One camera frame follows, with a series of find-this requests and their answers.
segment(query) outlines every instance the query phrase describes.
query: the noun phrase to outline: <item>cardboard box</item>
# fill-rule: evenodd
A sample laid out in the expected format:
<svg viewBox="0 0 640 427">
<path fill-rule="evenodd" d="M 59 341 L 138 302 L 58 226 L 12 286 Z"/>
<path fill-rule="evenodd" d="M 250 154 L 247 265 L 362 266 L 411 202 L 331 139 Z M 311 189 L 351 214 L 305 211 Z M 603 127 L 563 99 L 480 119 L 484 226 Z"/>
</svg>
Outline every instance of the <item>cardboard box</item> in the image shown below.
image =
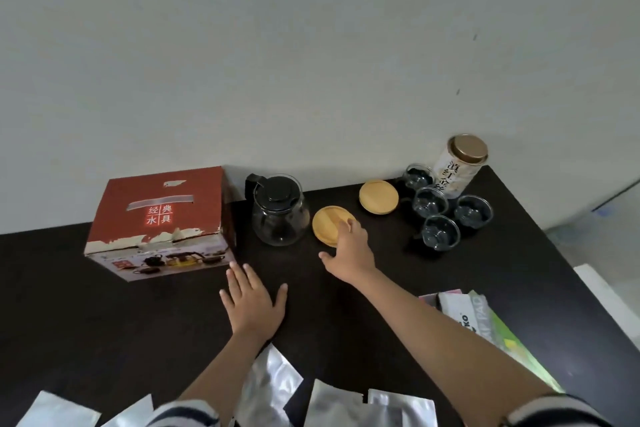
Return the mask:
<svg viewBox="0 0 640 427">
<path fill-rule="evenodd" d="M 111 179 L 84 255 L 128 281 L 226 265 L 231 199 L 222 167 Z"/>
</svg>

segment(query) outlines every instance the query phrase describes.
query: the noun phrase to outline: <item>glass tea cup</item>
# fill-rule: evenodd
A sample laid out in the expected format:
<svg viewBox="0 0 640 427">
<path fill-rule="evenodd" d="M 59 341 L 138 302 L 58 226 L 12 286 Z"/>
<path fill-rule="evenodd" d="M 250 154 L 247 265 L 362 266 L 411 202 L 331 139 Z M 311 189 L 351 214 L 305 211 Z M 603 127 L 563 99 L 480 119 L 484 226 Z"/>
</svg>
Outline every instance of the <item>glass tea cup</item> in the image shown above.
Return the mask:
<svg viewBox="0 0 640 427">
<path fill-rule="evenodd" d="M 402 175 L 404 185 L 410 189 L 420 189 L 433 184 L 435 176 L 430 167 L 423 164 L 409 164 Z"/>
<path fill-rule="evenodd" d="M 436 214 L 424 220 L 420 237 L 429 248 L 436 252 L 446 252 L 460 242 L 460 229 L 453 220 Z"/>
<path fill-rule="evenodd" d="M 411 201 L 413 211 L 428 218 L 436 214 L 444 214 L 449 209 L 449 202 L 442 191 L 432 187 L 422 187 L 415 192 L 415 196 Z"/>
<path fill-rule="evenodd" d="M 486 199 L 467 194 L 456 201 L 453 216 L 462 227 L 478 230 L 492 220 L 493 208 Z"/>
</svg>

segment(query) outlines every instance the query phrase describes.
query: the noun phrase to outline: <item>hand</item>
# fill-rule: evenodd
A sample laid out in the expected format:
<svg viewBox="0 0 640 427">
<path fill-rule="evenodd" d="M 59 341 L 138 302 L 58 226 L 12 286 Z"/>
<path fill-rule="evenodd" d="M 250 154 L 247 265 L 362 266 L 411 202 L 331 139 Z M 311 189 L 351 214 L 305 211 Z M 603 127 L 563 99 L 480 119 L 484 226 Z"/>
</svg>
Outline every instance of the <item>hand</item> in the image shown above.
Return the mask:
<svg viewBox="0 0 640 427">
<path fill-rule="evenodd" d="M 282 284 L 278 289 L 274 305 L 260 277 L 249 264 L 244 264 L 244 270 L 246 274 L 236 262 L 231 262 L 227 269 L 231 296 L 222 289 L 220 298 L 227 309 L 234 334 L 250 335 L 262 345 L 273 337 L 284 318 L 287 284 Z"/>
<path fill-rule="evenodd" d="M 368 237 L 367 230 L 358 221 L 349 220 L 349 225 L 340 221 L 335 257 L 326 252 L 319 253 L 324 268 L 340 280 L 356 286 L 362 276 L 376 270 L 373 252 L 367 245 Z"/>
</svg>

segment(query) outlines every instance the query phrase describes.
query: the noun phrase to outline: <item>striped sleeve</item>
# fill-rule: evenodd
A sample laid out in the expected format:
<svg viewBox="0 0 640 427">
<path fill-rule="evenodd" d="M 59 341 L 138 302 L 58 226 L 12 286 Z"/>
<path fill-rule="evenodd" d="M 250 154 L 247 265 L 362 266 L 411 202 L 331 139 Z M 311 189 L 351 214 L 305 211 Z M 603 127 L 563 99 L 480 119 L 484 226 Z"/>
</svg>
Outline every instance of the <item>striped sleeve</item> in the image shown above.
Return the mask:
<svg viewBox="0 0 640 427">
<path fill-rule="evenodd" d="M 220 418 L 203 400 L 175 401 L 156 409 L 147 427 L 220 427 Z"/>
<path fill-rule="evenodd" d="M 546 395 L 518 408 L 502 427 L 612 427 L 587 402 L 571 395 Z"/>
</svg>

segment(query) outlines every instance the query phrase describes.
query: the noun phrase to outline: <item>bamboo lid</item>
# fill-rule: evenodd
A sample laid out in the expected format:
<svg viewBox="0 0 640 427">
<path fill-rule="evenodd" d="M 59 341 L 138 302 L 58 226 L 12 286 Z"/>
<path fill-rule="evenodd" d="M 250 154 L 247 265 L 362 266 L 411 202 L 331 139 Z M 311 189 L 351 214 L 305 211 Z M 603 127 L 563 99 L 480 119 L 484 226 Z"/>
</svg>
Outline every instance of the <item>bamboo lid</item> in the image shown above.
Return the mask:
<svg viewBox="0 0 640 427">
<path fill-rule="evenodd" d="M 391 213 L 398 205 L 398 192 L 387 181 L 374 179 L 360 188 L 360 204 L 373 214 Z"/>
<path fill-rule="evenodd" d="M 353 214 L 340 206 L 325 206 L 319 210 L 311 222 L 314 235 L 325 245 L 338 245 L 338 223 L 356 220 Z"/>
</svg>

